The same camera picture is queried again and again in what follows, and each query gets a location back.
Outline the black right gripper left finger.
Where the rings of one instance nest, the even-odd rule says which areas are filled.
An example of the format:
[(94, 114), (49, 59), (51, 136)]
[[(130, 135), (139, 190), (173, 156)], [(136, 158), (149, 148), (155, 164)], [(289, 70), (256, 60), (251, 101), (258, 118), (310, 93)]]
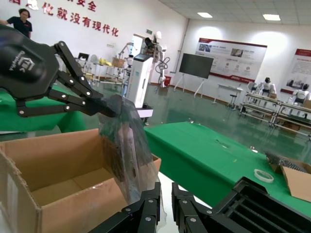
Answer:
[(140, 200), (92, 229), (91, 233), (155, 233), (160, 221), (161, 184), (143, 191)]

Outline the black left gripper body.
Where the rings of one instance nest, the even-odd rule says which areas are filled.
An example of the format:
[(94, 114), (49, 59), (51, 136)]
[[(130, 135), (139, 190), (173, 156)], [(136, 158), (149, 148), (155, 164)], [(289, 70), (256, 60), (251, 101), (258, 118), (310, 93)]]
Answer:
[(58, 70), (52, 47), (36, 43), (12, 27), (0, 26), (0, 87), (13, 98), (44, 97)]

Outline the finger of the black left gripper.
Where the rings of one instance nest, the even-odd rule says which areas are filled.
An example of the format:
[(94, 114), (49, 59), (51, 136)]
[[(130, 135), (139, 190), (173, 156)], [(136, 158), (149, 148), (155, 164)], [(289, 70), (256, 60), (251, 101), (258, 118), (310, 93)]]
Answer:
[(47, 98), (61, 102), (61, 104), (27, 107), (25, 100), (16, 100), (17, 113), (21, 117), (36, 117), (76, 111), (82, 112), (89, 116), (97, 113), (101, 113), (108, 117), (115, 117), (117, 115), (101, 93), (97, 91), (91, 91), (90, 93), (90, 97), (85, 95), (76, 97), (57, 90), (50, 90)]
[(59, 55), (69, 73), (58, 70), (55, 79), (77, 96), (65, 96), (64, 93), (53, 91), (53, 99), (62, 103), (74, 103), (82, 107), (115, 107), (116, 96), (108, 98), (94, 90), (73, 57), (65, 42), (53, 45), (54, 54)]

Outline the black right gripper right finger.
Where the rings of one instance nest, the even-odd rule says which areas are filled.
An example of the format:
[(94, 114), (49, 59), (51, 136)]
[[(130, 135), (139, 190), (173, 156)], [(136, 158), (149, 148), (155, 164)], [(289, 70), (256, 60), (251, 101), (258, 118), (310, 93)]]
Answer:
[(219, 233), (220, 227), (211, 219), (218, 213), (218, 205), (213, 208), (198, 203), (189, 191), (172, 183), (172, 209), (174, 222), (180, 233)]

